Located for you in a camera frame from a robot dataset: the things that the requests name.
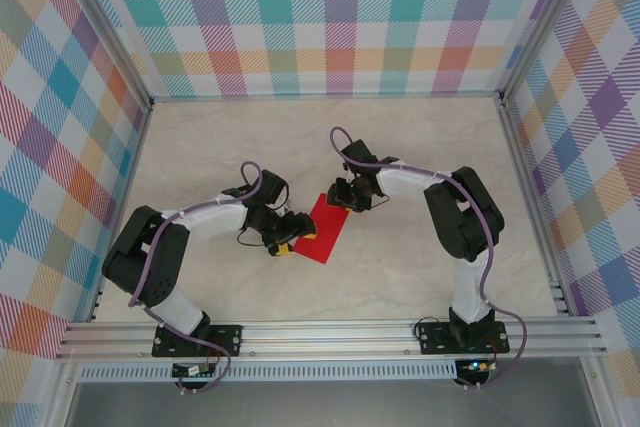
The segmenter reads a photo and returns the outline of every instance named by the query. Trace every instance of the red square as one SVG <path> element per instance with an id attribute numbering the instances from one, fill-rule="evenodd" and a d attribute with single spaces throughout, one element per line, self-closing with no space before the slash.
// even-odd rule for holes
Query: red square
<path id="1" fill-rule="evenodd" d="M 356 65 L 356 49 L 327 50 L 327 72 L 353 72 Z"/>
<path id="2" fill-rule="evenodd" d="M 241 74 L 238 52 L 209 52 L 209 59 L 216 74 Z"/>
<path id="3" fill-rule="evenodd" d="M 445 47 L 438 70 L 464 70 L 472 51 L 473 47 Z"/>
<path id="4" fill-rule="evenodd" d="M 316 226 L 316 238 L 298 239 L 293 250 L 321 264 L 326 264 L 347 221 L 349 211 L 328 205 L 327 195 L 320 194 L 309 215 Z"/>

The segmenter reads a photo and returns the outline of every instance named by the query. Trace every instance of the colorful plaid backdrop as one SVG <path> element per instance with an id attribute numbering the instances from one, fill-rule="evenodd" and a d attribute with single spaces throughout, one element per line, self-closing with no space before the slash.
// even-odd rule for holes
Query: colorful plaid backdrop
<path id="1" fill-rule="evenodd" d="M 640 0 L 571 0 L 513 107 L 562 268 L 640 416 Z"/>
<path id="2" fill-rule="evenodd" d="M 84 320 L 143 110 L 76 0 L 0 0 L 0 425 Z"/>
<path id="3" fill-rule="evenodd" d="M 102 0 L 172 97 L 493 91 L 536 1 Z"/>

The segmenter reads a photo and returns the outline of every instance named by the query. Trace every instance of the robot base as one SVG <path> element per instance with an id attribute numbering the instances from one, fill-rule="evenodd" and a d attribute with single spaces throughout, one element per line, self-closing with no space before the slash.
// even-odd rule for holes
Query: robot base
<path id="1" fill-rule="evenodd" d="M 224 348 L 231 357 L 240 355 L 242 342 L 241 325 L 213 325 L 209 326 L 207 338 L 203 339 Z M 158 326 L 154 337 L 152 357 L 207 357 L 208 350 L 199 344 L 185 340 Z M 209 353 L 211 357 L 217 356 L 216 352 Z"/>
<path id="2" fill-rule="evenodd" d="M 451 322 L 420 322 L 416 333 L 420 340 L 422 355 L 434 354 L 506 354 L 509 339 L 504 323 L 493 322 L 483 337 L 469 342 L 464 348 L 450 334 Z"/>

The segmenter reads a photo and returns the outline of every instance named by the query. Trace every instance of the aluminum frame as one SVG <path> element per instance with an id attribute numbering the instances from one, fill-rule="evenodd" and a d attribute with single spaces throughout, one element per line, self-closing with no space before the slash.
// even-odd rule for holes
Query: aluminum frame
<path id="1" fill-rule="evenodd" d="M 153 106 L 152 95 L 145 86 L 131 56 L 124 48 L 100 0 L 78 0 L 78 2 L 87 18 L 91 21 L 96 34 L 98 34 L 98 37 L 113 58 L 115 65 L 122 73 L 136 100 L 140 105 L 144 105 L 147 110 L 151 110 Z"/>

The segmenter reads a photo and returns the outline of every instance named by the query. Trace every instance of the white surface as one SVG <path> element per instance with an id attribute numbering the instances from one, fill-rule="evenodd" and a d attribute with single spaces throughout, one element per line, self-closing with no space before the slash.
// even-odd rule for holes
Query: white surface
<path id="1" fill-rule="evenodd" d="M 257 161 L 291 186 L 309 212 L 343 174 L 329 130 L 345 127 L 379 158 L 451 171 L 473 167 L 501 209 L 492 300 L 526 316 L 555 315 L 546 274 L 493 101 L 477 99 L 253 100 L 158 104 L 125 219 L 144 204 L 175 209 L 239 186 L 240 164 Z M 245 241 L 257 240 L 247 233 Z M 381 319 L 446 316 L 453 263 L 426 202 L 393 198 L 350 214 L 326 265 L 270 257 L 224 234 L 190 249 L 178 285 L 212 319 Z M 147 320 L 107 282 L 99 321 Z"/>

